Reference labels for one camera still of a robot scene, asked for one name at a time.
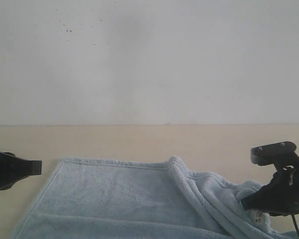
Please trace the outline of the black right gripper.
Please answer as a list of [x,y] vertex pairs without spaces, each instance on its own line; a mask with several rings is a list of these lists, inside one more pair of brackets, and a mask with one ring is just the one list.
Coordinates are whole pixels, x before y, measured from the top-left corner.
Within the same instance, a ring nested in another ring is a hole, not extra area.
[[299,214],[299,157],[279,164],[272,180],[254,194],[241,200],[247,210],[276,215]]

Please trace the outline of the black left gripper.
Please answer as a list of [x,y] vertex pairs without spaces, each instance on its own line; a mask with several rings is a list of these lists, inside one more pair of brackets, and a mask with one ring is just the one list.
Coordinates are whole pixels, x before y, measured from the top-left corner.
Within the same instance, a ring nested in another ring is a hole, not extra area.
[[15,154],[11,152],[0,152],[0,191],[10,189],[17,181],[29,176],[42,174],[41,160],[25,160],[17,158],[16,160],[16,178],[12,175],[11,159]]

